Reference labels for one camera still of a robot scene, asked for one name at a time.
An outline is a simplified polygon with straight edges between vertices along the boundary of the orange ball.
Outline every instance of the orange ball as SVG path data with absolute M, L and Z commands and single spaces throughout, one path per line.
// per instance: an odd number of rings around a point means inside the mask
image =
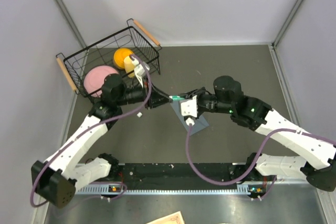
M 119 48 L 113 56 L 114 65 L 119 69 L 125 69 L 124 59 L 132 54 L 134 53 L 128 48 Z

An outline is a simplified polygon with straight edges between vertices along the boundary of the white wall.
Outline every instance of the white wall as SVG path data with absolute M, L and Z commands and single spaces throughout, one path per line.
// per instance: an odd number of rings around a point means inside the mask
M 272 42 L 296 0 L 64 0 L 87 44 L 138 19 L 163 45 Z
M 57 149 L 72 97 L 55 55 L 78 49 L 53 0 L 0 0 L 1 223 L 30 222 L 30 167 Z
M 305 0 L 279 45 L 300 121 L 336 138 L 336 1 Z

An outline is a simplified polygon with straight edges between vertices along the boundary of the gray floor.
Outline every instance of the gray floor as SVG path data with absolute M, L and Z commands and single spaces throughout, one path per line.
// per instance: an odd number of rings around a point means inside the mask
M 160 51 L 161 75 L 153 82 L 169 94 L 205 86 L 229 75 L 241 82 L 246 95 L 258 97 L 289 118 L 268 46 L 166 47 Z M 137 105 L 123 107 L 123 111 Z M 91 108 L 89 100 L 78 97 L 69 134 L 81 124 Z M 143 116 L 129 116 L 116 123 L 83 158 L 111 153 L 122 163 L 185 163 L 186 130 L 171 106 L 164 105 Z M 244 162 L 258 150 L 261 135 L 234 124 L 228 115 L 204 114 L 210 126 L 192 136 L 191 155 L 195 162 Z M 264 153 L 294 155 L 275 141 Z
M 76 196 L 75 205 L 87 196 Z M 323 224 L 327 223 L 316 200 L 316 189 L 310 185 L 276 185 L 263 200 L 250 201 L 247 196 L 124 196 L 107 203 L 90 199 L 67 212 L 69 207 L 56 211 L 51 208 L 47 224 L 145 224 L 181 211 L 186 224 Z

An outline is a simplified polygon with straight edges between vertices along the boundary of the wooden handle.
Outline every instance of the wooden handle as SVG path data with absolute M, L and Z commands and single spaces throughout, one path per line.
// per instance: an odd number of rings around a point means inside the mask
M 133 22 L 143 31 L 144 34 L 146 34 L 154 42 L 154 44 L 156 44 L 158 47 L 161 46 L 160 42 L 158 42 L 158 40 L 155 39 L 153 35 L 151 35 L 149 31 L 147 31 L 138 21 L 133 20 Z
M 56 58 L 58 64 L 59 64 L 59 67 L 61 68 L 63 74 L 65 75 L 65 78 L 67 78 L 67 81 L 71 87 L 71 89 L 74 91 L 74 92 L 78 92 L 78 89 L 75 85 L 75 83 L 73 82 L 68 70 L 66 69 L 66 67 L 64 66 L 62 60 L 60 58 Z

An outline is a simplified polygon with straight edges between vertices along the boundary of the yellow object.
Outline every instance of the yellow object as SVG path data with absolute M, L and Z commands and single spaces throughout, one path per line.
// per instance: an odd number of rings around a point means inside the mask
M 124 59 L 132 54 L 134 53 L 128 48 L 119 48 L 117 51 L 115 51 L 113 56 L 114 65 L 119 69 L 125 69 Z
M 132 60 L 129 56 L 127 56 L 125 59 L 124 59 L 124 66 L 125 66 L 125 71 L 126 73 L 129 73 L 131 71 L 134 70 L 134 65 L 132 63 Z M 133 78 L 134 77 L 134 72 L 133 73 L 130 73 L 128 75 L 129 78 Z

